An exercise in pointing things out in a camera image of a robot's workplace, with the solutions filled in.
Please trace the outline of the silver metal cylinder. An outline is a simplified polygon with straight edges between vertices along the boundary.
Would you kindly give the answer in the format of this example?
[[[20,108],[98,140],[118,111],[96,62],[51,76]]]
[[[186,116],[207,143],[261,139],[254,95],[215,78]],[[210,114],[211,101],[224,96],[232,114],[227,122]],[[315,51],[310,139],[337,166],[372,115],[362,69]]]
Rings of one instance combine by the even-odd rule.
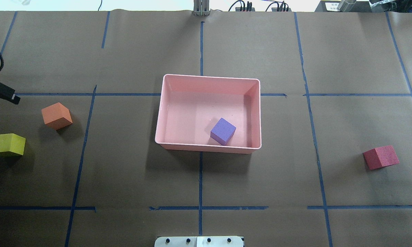
[[[356,0],[341,0],[337,6],[337,9],[339,12],[350,12],[356,2]]]

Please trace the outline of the pink plastic bin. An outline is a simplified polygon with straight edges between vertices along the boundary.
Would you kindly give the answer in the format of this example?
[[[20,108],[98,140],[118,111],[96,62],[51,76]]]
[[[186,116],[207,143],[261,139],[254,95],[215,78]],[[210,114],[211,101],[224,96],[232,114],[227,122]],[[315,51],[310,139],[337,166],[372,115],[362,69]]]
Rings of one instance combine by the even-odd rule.
[[[236,130],[227,145],[211,138],[219,119]],[[163,76],[155,142],[167,150],[251,154],[262,147],[260,81]]]

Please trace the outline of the aluminium frame post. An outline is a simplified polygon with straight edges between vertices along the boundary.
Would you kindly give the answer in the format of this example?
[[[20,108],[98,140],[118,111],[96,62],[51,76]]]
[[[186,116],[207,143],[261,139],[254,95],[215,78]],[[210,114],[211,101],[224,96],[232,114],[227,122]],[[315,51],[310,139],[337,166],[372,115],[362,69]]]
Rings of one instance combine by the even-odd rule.
[[[193,0],[193,16],[209,16],[210,7],[209,0]]]

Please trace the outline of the black box with label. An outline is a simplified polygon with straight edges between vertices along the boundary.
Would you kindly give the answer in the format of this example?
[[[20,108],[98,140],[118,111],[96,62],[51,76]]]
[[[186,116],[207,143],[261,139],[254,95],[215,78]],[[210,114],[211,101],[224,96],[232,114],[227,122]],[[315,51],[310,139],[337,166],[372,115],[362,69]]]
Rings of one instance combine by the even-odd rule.
[[[368,0],[321,0],[314,12],[372,12]]]

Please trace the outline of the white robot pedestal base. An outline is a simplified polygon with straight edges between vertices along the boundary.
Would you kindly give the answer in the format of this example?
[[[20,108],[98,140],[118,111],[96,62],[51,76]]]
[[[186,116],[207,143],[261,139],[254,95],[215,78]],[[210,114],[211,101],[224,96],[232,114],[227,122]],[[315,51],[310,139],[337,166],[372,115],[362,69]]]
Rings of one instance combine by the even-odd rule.
[[[161,236],[155,247],[244,247],[243,236]]]

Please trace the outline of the red foam block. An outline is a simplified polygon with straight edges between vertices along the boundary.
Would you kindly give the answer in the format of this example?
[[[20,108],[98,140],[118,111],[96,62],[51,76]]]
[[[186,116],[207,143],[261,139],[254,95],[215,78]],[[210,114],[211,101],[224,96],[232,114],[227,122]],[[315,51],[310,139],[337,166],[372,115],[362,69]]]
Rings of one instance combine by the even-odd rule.
[[[377,170],[399,164],[399,158],[392,145],[368,150],[363,153],[363,156],[369,170]]]

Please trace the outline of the black orange connector box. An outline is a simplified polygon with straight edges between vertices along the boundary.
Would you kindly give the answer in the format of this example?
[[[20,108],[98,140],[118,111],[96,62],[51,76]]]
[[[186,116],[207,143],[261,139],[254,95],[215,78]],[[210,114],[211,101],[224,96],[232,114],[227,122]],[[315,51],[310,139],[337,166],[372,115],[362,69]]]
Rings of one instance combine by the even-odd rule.
[[[234,8],[235,11],[237,12],[254,12],[255,8],[253,7],[253,3],[250,1],[243,1],[243,0],[237,0],[235,1],[231,7],[229,8],[229,11]]]
[[[291,12],[291,8],[284,1],[275,1],[273,4],[276,4],[276,6],[271,8],[272,12]]]

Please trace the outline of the yellow-green foam block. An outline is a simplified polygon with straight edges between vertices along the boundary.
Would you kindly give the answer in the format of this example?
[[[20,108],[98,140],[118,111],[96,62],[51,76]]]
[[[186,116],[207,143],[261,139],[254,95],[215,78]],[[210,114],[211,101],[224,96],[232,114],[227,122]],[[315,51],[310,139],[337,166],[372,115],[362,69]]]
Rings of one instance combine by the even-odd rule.
[[[14,133],[0,134],[0,156],[22,156],[24,155],[26,138]]]

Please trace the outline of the purple foam block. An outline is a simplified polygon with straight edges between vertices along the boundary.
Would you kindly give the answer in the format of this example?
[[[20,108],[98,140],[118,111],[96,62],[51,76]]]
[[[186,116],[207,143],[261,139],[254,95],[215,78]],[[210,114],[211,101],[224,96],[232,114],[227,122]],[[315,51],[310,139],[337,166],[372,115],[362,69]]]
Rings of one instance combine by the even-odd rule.
[[[220,118],[210,131],[210,137],[220,145],[227,145],[234,136],[236,126],[224,118]]]

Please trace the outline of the orange foam block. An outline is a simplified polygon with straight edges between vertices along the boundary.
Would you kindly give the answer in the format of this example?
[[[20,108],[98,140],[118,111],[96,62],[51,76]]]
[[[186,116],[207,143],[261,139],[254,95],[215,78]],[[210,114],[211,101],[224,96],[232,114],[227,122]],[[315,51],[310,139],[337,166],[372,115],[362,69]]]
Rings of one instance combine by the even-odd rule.
[[[73,124],[70,111],[62,103],[55,103],[41,110],[44,124],[59,130]]]

